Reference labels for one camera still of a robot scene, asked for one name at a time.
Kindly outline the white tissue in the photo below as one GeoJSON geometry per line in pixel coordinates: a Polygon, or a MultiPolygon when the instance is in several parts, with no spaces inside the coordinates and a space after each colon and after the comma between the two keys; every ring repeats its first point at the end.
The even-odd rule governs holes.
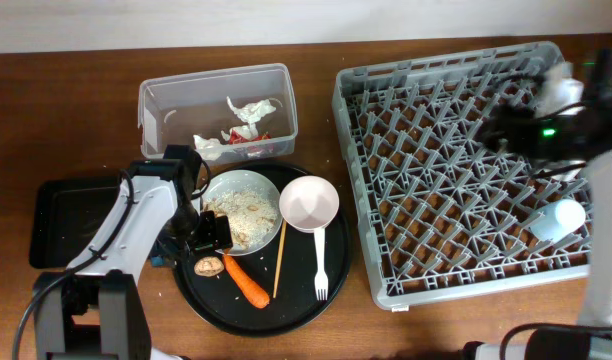
{"type": "Polygon", "coordinates": [[[216,138],[204,139],[200,135],[193,136],[195,150],[206,161],[217,160],[223,152],[223,144],[216,138]]]}

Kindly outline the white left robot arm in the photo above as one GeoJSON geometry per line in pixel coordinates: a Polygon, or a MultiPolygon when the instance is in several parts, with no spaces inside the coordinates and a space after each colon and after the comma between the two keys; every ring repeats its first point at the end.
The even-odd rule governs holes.
{"type": "Polygon", "coordinates": [[[227,219],[192,204],[207,167],[192,147],[170,145],[163,158],[122,171],[117,199],[90,243],[63,272],[44,272],[33,286],[22,319],[34,322],[37,358],[166,358],[152,344],[137,283],[159,239],[184,255],[232,247],[227,219]]]}

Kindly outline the red foil wrapper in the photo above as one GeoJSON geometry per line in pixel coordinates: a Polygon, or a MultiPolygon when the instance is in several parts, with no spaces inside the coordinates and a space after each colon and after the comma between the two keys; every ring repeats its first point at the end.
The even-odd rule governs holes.
{"type": "Polygon", "coordinates": [[[232,132],[230,134],[230,138],[228,140],[228,144],[229,145],[235,145],[235,144],[241,144],[241,143],[248,143],[248,142],[257,142],[257,141],[262,141],[262,140],[268,140],[270,139],[270,136],[268,133],[264,133],[262,135],[259,135],[257,137],[252,137],[252,138],[246,138],[243,135],[237,133],[237,132],[232,132]]]}

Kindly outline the white plastic cup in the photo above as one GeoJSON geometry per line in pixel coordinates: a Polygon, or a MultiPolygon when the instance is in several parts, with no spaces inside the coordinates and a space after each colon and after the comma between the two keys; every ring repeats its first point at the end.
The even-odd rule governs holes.
{"type": "Polygon", "coordinates": [[[581,100],[584,84],[572,77],[573,65],[561,62],[544,74],[535,116],[542,117],[581,100]]]}

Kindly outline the grey plate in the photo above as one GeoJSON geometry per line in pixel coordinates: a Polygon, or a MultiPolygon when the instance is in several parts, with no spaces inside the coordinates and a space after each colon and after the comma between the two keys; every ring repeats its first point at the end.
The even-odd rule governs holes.
{"type": "Polygon", "coordinates": [[[233,244],[233,247],[228,251],[231,256],[243,256],[257,252],[269,244],[278,234],[282,220],[278,205],[280,194],[277,187],[267,177],[260,173],[250,170],[232,170],[219,174],[213,178],[208,190],[199,199],[193,201],[193,205],[198,211],[207,211],[204,210],[204,205],[207,200],[227,191],[242,191],[246,189],[258,192],[260,195],[270,200],[278,213],[278,225],[275,227],[275,232],[272,235],[268,235],[264,242],[250,250],[238,250],[233,244]]]}

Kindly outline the pink plastic bowl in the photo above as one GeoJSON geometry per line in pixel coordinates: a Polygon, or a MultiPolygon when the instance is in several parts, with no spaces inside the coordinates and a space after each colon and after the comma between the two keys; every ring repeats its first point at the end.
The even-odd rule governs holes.
{"type": "Polygon", "coordinates": [[[282,217],[295,229],[313,233],[325,228],[337,215],[340,199],[335,187],[318,176],[301,176],[288,183],[280,194],[282,217]]]}

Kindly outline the light blue plastic cup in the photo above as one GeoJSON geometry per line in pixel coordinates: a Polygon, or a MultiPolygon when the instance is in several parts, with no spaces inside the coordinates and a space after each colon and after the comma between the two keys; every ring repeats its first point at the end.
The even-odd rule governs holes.
{"type": "Polygon", "coordinates": [[[539,241],[559,242],[579,229],[585,222],[583,206],[572,199],[561,199],[537,210],[539,217],[529,231],[539,241]]]}

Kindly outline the white napkin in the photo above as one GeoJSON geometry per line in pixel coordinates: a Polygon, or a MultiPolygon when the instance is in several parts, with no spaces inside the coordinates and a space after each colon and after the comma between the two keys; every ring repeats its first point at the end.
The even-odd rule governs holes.
{"type": "Polygon", "coordinates": [[[226,101],[228,107],[234,113],[234,115],[246,124],[255,124],[266,115],[269,115],[277,110],[277,108],[271,104],[270,99],[249,103],[241,108],[235,107],[229,97],[226,98],[226,101]]]}

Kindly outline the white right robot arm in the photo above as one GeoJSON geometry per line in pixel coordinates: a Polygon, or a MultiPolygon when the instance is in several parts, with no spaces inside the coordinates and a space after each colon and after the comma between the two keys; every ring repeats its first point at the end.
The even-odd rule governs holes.
{"type": "Polygon", "coordinates": [[[612,359],[612,48],[600,50],[589,77],[562,77],[558,67],[535,77],[536,110],[494,108],[475,137],[493,152],[535,161],[535,178],[583,169],[594,208],[593,245],[583,306],[575,325],[528,323],[499,344],[469,342],[464,359],[612,359]]]}

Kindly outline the white plastic fork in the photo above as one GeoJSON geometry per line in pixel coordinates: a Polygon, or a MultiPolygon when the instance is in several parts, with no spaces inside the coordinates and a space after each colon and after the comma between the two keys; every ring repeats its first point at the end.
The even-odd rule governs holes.
{"type": "Polygon", "coordinates": [[[318,301],[328,298],[328,276],[325,272],[325,229],[314,230],[314,243],[316,251],[317,272],[314,277],[315,295],[318,301]]]}

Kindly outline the rice and nut leftovers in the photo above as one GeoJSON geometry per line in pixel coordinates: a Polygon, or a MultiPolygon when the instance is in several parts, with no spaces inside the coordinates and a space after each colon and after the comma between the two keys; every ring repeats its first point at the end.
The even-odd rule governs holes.
{"type": "Polygon", "coordinates": [[[260,245],[278,225],[275,206],[268,198],[250,189],[224,192],[207,200],[204,210],[228,219],[233,244],[242,251],[260,245]]]}

